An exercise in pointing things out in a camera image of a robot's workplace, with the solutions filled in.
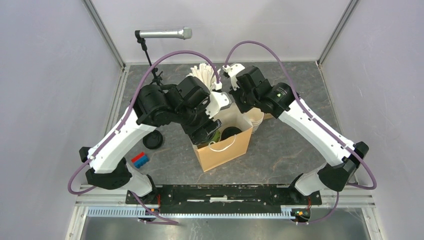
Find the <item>green paper coffee cup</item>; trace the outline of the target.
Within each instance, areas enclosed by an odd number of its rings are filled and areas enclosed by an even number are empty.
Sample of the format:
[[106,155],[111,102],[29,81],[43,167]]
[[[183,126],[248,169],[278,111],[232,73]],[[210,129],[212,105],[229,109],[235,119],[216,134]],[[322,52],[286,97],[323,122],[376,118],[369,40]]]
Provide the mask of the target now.
[[217,143],[220,140],[221,140],[221,132],[219,130],[216,130],[211,141]]

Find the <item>stack of white paper cups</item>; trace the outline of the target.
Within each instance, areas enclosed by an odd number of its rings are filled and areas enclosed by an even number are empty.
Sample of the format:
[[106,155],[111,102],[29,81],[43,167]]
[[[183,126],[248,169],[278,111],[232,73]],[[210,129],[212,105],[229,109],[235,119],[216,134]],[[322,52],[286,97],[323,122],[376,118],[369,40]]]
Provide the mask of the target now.
[[244,113],[244,115],[250,120],[252,124],[252,133],[254,134],[259,128],[259,125],[263,122],[265,114],[259,108],[252,108]]

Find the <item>brown paper bag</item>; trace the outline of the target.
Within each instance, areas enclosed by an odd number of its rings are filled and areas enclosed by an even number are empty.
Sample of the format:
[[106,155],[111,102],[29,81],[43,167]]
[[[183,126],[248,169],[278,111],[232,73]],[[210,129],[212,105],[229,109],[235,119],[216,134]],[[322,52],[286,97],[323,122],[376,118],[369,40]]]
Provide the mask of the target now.
[[222,122],[218,129],[221,134],[228,127],[237,127],[241,132],[218,142],[192,146],[204,172],[244,155],[253,131],[250,119],[239,111],[235,103],[221,110],[215,118]]

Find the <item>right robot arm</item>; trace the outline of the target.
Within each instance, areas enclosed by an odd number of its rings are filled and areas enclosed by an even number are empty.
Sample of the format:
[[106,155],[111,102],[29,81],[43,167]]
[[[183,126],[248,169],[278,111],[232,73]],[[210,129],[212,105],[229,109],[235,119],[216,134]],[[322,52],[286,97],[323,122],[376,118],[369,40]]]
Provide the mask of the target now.
[[271,85],[256,66],[244,67],[240,63],[223,67],[224,75],[230,79],[229,93],[241,113],[258,108],[265,114],[289,125],[303,136],[324,157],[325,163],[298,176],[289,189],[289,199],[302,204],[309,195],[329,188],[341,192],[361,165],[358,157],[364,158],[369,146],[363,141],[353,143],[327,123],[319,126],[320,120],[310,108],[302,109],[306,103],[296,100],[292,88],[279,82]]

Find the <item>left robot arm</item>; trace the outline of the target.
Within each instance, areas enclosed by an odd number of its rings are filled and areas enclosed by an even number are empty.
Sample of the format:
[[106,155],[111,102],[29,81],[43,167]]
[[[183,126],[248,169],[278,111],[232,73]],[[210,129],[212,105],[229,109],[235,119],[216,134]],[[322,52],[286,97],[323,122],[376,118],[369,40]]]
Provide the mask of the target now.
[[143,86],[113,129],[97,145],[80,149],[81,159],[89,164],[88,184],[105,190],[123,188],[145,204],[153,203],[157,198],[153,181],[131,167],[125,155],[143,137],[171,123],[181,125],[193,145],[204,144],[222,125],[215,115],[230,104],[226,93],[210,91],[194,76],[179,84]]

